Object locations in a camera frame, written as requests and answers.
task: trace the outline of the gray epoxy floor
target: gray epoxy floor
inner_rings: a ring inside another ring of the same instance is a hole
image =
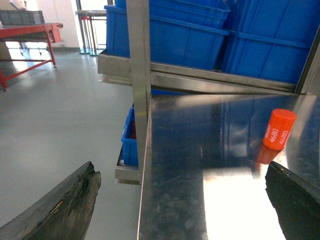
[[[55,56],[57,68],[49,63],[24,73],[0,93],[0,226],[92,161],[102,184],[85,239],[134,240],[141,187],[115,183],[132,88],[98,82],[96,57]]]

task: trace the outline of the red metal frame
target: red metal frame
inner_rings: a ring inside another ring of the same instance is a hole
[[[1,86],[6,89],[8,87],[7,81],[10,79],[13,79],[21,74],[24,74],[32,69],[35,69],[37,67],[40,67],[47,63],[53,63],[53,67],[56,67],[56,59],[54,55],[54,51],[52,48],[52,42],[57,43],[61,41],[59,29],[61,29],[63,26],[61,23],[50,23],[50,24],[41,24],[41,25],[30,25],[30,26],[13,26],[9,28],[0,28],[0,39],[8,39],[8,38],[14,38],[16,36],[23,36],[33,33],[41,33],[45,32],[45,38],[50,51],[51,59],[48,60],[38,60],[38,59],[2,59],[0,61],[24,61],[24,62],[40,62],[38,64],[35,64],[31,67],[28,67],[27,69],[11,74],[9,76],[4,76],[1,69],[0,69],[0,84]]]

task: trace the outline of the red table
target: red table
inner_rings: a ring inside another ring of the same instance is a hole
[[[8,42],[47,42],[51,59],[0,59],[0,61],[24,61],[24,62],[40,62],[23,71],[4,76],[0,69],[0,85],[6,90],[8,87],[7,81],[15,78],[25,72],[35,69],[46,63],[53,63],[56,66],[56,60],[51,43],[61,42],[60,29],[63,28],[61,23],[44,23],[39,25],[5,25],[0,28],[0,41]]]

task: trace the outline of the gray plastic crate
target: gray plastic crate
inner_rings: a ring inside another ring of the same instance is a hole
[[[44,24],[42,11],[0,10],[2,25],[36,25]]]

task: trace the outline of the blue plastic crate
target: blue plastic crate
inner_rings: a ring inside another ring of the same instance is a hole
[[[130,138],[135,121],[135,109],[129,110],[129,115],[125,120],[122,133],[122,159],[125,165],[138,166],[137,140]]]
[[[182,0],[150,0],[150,15],[221,29],[230,8],[223,0],[205,6]]]
[[[183,92],[160,90],[160,89],[151,89],[151,95],[187,95]]]
[[[311,46],[230,32],[221,69],[226,73],[297,84]]]
[[[126,0],[115,0],[115,5],[118,8],[127,9],[127,2]]]
[[[105,6],[108,54],[130,57],[127,12]],[[150,16],[151,61],[212,70],[228,31],[160,16]]]
[[[320,24],[320,0],[228,1],[236,32],[311,44]]]

